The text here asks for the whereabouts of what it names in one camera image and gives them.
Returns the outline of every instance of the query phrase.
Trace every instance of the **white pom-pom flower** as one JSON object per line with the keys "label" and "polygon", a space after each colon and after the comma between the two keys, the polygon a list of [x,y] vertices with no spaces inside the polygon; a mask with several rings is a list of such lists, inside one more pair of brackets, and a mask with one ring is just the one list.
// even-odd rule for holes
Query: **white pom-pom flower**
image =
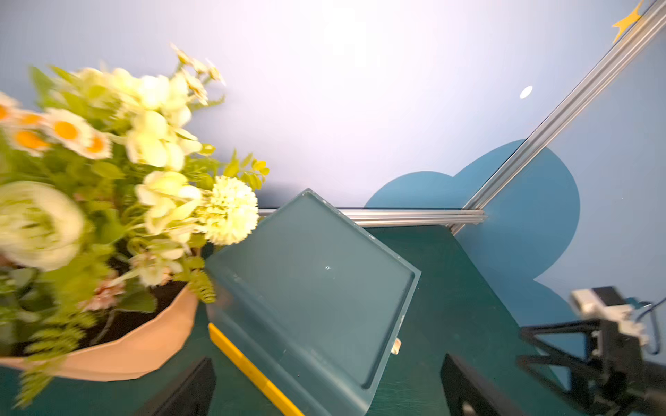
{"label": "white pom-pom flower", "polygon": [[196,215],[206,239],[228,246],[243,241],[256,228],[259,208],[249,186],[236,178],[217,176]]}

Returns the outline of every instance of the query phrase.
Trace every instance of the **white flower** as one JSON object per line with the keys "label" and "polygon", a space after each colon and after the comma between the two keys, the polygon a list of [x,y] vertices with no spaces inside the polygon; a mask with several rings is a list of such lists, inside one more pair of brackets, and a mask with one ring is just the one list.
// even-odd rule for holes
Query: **white flower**
{"label": "white flower", "polygon": [[144,205],[155,205],[160,197],[177,197],[201,199],[201,191],[188,184],[184,174],[178,172],[161,172],[156,170],[143,178],[143,184],[135,187],[139,202]]}
{"label": "white flower", "polygon": [[243,241],[259,221],[252,189],[236,178],[217,176],[215,185],[196,211],[200,230],[213,244],[227,246]]}
{"label": "white flower", "polygon": [[169,80],[164,75],[142,77],[137,93],[140,103],[145,109],[157,110],[168,99]]}
{"label": "white flower", "polygon": [[125,143],[129,160],[165,167],[169,162],[163,142],[168,133],[167,120],[155,111],[145,111],[134,119],[133,125]]}
{"label": "white flower", "polygon": [[16,110],[11,123],[19,128],[39,128],[44,122],[44,115],[33,111]]}
{"label": "white flower", "polygon": [[222,83],[226,87],[226,81],[224,78],[222,78],[222,75],[220,75],[220,71],[218,71],[217,67],[213,65],[212,62],[210,62],[208,59],[206,60],[208,62],[208,76],[210,79],[213,81],[218,81]]}
{"label": "white flower", "polygon": [[192,59],[189,56],[187,56],[185,52],[178,49],[178,47],[176,47],[176,45],[174,45],[173,43],[171,44],[171,48],[174,51],[176,51],[176,55],[178,55],[178,60],[180,61],[180,63],[188,67],[192,66]]}
{"label": "white flower", "polygon": [[174,127],[183,127],[192,120],[192,111],[186,105],[174,110],[162,109],[162,113],[166,121]]}
{"label": "white flower", "polygon": [[0,124],[9,122],[13,118],[15,108],[20,103],[0,92]]}
{"label": "white flower", "polygon": [[168,99],[163,108],[174,109],[187,105],[189,94],[185,72],[179,71],[168,82]]}
{"label": "white flower", "polygon": [[192,59],[192,68],[194,68],[194,70],[198,74],[205,74],[206,72],[208,72],[208,68],[206,67],[206,65],[204,65],[198,59]]}
{"label": "white flower", "polygon": [[50,185],[0,186],[0,252],[45,272],[67,265],[79,252],[84,218],[79,207]]}
{"label": "white flower", "polygon": [[23,150],[35,157],[42,157],[49,150],[51,143],[44,140],[34,130],[23,130],[22,128],[10,128],[6,131],[9,145],[17,150]]}
{"label": "white flower", "polygon": [[131,97],[134,99],[138,95],[137,90],[141,82],[126,70],[116,68],[111,74],[107,75],[107,78],[112,88],[118,93],[125,95],[125,98]]}
{"label": "white flower", "polygon": [[88,159],[96,160],[110,158],[112,154],[109,135],[95,130],[93,132],[93,142],[91,145],[86,148],[80,148],[76,150],[76,152]]}
{"label": "white flower", "polygon": [[95,86],[105,88],[109,88],[111,86],[111,82],[108,77],[109,74],[104,74],[95,68],[83,68],[73,75],[81,80],[81,88],[84,91],[90,91],[90,89]]}
{"label": "white flower", "polygon": [[204,85],[201,83],[201,80],[192,76],[190,73],[182,72],[187,86],[192,90],[196,99],[203,105],[208,105],[208,93],[204,88]]}
{"label": "white flower", "polygon": [[200,204],[199,188],[189,185],[178,172],[154,171],[135,187],[135,192],[141,204],[151,205],[145,214],[149,234],[165,233],[182,245],[189,241],[196,230],[192,212]]}
{"label": "white flower", "polygon": [[93,128],[82,117],[61,108],[47,108],[44,133],[65,147],[78,151],[92,145]]}
{"label": "white flower", "polygon": [[164,238],[152,240],[146,252],[130,259],[132,269],[113,283],[138,276],[146,286],[164,284],[171,279],[171,274],[182,272],[181,264],[175,260],[183,254],[185,251],[176,242]]}
{"label": "white flower", "polygon": [[178,143],[180,148],[182,149],[182,153],[185,155],[188,155],[190,153],[195,153],[201,151],[201,148],[203,145],[196,141],[196,140],[190,140],[187,138],[182,138],[180,142]]}
{"label": "white flower", "polygon": [[173,170],[182,170],[185,165],[185,154],[179,145],[175,143],[165,143],[166,153],[168,160],[166,165]]}
{"label": "white flower", "polygon": [[130,259],[141,282],[146,286],[162,285],[171,280],[171,275],[181,273],[182,266],[173,260],[166,260],[149,253],[138,254]]}

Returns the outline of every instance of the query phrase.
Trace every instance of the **white servo motor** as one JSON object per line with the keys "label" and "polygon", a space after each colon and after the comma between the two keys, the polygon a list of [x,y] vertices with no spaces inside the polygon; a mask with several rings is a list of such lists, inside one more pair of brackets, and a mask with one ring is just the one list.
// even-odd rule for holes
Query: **white servo motor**
{"label": "white servo motor", "polygon": [[634,322],[631,317],[635,309],[613,286],[574,290],[571,293],[571,306],[581,319],[601,318],[615,321],[621,333],[638,338],[641,345],[649,342],[645,326]]}

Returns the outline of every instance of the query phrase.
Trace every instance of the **black cable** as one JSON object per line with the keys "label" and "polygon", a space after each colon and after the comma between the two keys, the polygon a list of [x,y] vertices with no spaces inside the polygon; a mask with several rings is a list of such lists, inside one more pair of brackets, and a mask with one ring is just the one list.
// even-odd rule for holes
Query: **black cable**
{"label": "black cable", "polygon": [[[638,317],[635,320],[636,322],[640,322],[641,319],[643,319],[643,317],[645,315],[651,313],[650,318],[652,320],[652,327],[653,327],[653,330],[654,330],[654,335],[655,335],[654,338],[655,338],[655,344],[656,344],[654,350],[652,350],[652,351],[647,350],[647,352],[650,353],[651,355],[657,355],[658,353],[661,352],[661,333],[659,332],[659,324],[657,323],[657,314],[655,313],[655,309],[657,309],[657,307],[660,306],[661,304],[663,304],[664,302],[666,302],[666,298],[663,298],[662,300],[660,300],[656,304],[650,306],[646,311],[644,311],[643,313],[638,315]],[[650,304],[649,302],[642,302],[642,303],[645,304],[646,306]]]}

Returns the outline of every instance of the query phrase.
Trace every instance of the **metal frame bar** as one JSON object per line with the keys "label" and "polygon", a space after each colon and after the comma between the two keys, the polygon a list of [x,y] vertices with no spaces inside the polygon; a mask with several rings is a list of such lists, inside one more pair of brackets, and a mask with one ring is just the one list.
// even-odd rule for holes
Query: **metal frame bar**
{"label": "metal frame bar", "polygon": [[[268,216],[275,210],[259,210]],[[400,227],[446,224],[479,224],[483,210],[340,210],[361,227]]]}
{"label": "metal frame bar", "polygon": [[[523,170],[666,25],[666,0],[656,0],[633,28],[602,58],[567,98],[534,130],[520,147],[463,207],[481,210]],[[463,223],[454,224],[456,234]]]}

